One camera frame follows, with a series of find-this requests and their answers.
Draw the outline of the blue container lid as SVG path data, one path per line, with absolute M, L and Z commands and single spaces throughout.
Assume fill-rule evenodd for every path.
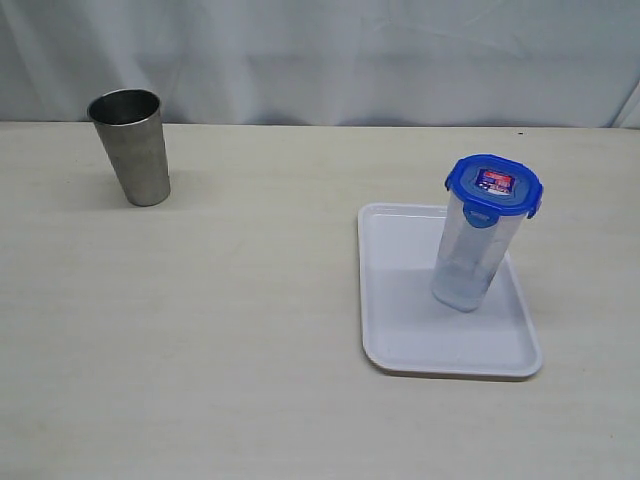
M 467 222 L 478 229 L 492 227 L 503 217 L 533 218 L 544 192 L 531 169 L 492 154 L 458 160 L 444 185 L 462 202 Z

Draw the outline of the white backdrop cloth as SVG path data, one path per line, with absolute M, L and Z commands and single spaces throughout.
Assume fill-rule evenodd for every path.
M 5 1 L 1 116 L 120 88 L 203 124 L 639 125 L 635 1 Z

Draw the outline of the stainless steel cup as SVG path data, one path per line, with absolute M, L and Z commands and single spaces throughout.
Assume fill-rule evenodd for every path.
M 148 207 L 171 193 L 161 100 L 144 89 L 120 89 L 87 108 L 126 199 Z

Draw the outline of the clear plastic container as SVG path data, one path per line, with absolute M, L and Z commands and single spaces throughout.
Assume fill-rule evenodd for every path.
M 451 195 L 431 283 L 434 297 L 461 312 L 479 308 L 525 218 L 478 215 Z

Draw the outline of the white plastic tray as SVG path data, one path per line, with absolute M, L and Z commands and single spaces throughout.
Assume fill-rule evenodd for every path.
M 543 365 L 516 270 L 504 258 L 479 309 L 431 293 L 446 209 L 371 203 L 357 216 L 362 347 L 377 368 L 408 376 L 521 381 Z

